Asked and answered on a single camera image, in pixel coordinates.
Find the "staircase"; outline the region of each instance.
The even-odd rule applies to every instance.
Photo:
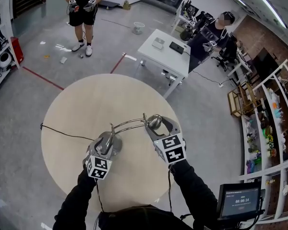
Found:
[[[32,7],[41,4],[41,0],[13,0],[14,19]]]

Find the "gray floor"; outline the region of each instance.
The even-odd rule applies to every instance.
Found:
[[[130,11],[99,9],[93,55],[81,59],[78,54],[84,55],[84,49],[77,54],[68,52],[76,38],[65,13],[64,0],[48,0],[47,6],[20,16],[13,25],[25,55],[23,66],[63,88],[89,75],[110,73],[123,53],[137,58],[143,41],[156,28],[169,33],[174,19],[145,3],[133,5]],[[103,19],[129,27],[140,21],[145,30],[135,35],[129,28]],[[67,58],[64,65],[59,63],[62,56]],[[196,70],[218,82],[227,79],[211,59]],[[160,69],[151,65],[137,68],[130,58],[124,58],[114,73],[142,80],[161,94],[168,88]],[[216,196],[220,184],[236,182],[241,172],[240,122],[230,116],[227,99],[232,89],[230,82],[219,88],[192,73],[168,98],[187,141],[188,161]],[[41,223],[52,228],[66,197],[49,175],[40,145],[39,125],[59,93],[58,88],[24,69],[11,73],[0,86],[0,196],[7,204],[0,212],[20,230],[38,230]],[[177,185],[172,188],[172,202],[176,216],[188,213]],[[167,194],[155,205],[168,210]],[[88,212],[87,229],[93,229],[95,218],[95,212]]]

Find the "desk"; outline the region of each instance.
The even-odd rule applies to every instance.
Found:
[[[164,115],[178,122],[167,101],[147,84],[123,75],[100,74],[81,79],[63,90],[48,109],[44,125],[66,134],[95,139],[104,131],[110,131],[110,122],[117,125],[141,118],[143,113]],[[164,129],[158,130],[160,134],[166,130],[161,128]],[[105,180],[98,181],[105,211],[151,204],[168,190],[168,167],[155,152],[145,128],[122,132],[120,137],[122,150],[113,157]],[[90,143],[42,129],[45,164],[66,194],[77,184]],[[96,189],[90,207],[100,211]]]
[[[235,68],[227,75],[228,77],[231,76],[232,74],[234,74],[234,72],[240,68],[241,66],[243,66],[245,69],[247,69],[248,72],[252,73],[252,70],[250,68],[250,65],[248,63],[246,63],[246,61],[244,60],[243,56],[241,56],[240,54],[238,55],[238,61],[239,63],[235,66]]]
[[[176,30],[176,27],[178,26],[178,24],[179,24],[180,21],[183,21],[183,22],[188,23],[188,24],[189,24],[190,26],[192,26],[193,28],[195,27],[195,24],[196,24],[196,22],[190,20],[189,18],[186,18],[186,17],[182,16],[182,15],[179,13],[179,15],[176,16],[175,21],[174,21],[174,23],[173,23],[173,25],[172,25],[173,30],[171,31],[171,35],[173,35],[173,33],[174,33],[174,31]]]
[[[152,46],[154,40],[159,37],[164,40],[163,49],[158,49]],[[182,55],[175,50],[171,49],[169,45],[174,42],[182,47],[187,53]],[[171,74],[176,76],[176,80],[171,84],[168,91],[164,94],[164,98],[167,98],[176,86],[180,83],[183,78],[187,78],[189,74],[190,64],[190,53],[191,48],[180,40],[156,29],[149,38],[142,44],[138,49],[138,53],[141,55],[138,57],[137,65],[145,65],[146,61],[151,62],[153,65],[160,67],[161,69],[167,70]]]

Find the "brick wall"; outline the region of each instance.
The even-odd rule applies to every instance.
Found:
[[[233,33],[243,43],[245,52],[254,59],[265,48],[279,65],[288,59],[288,46],[273,32],[250,16],[246,16]]]

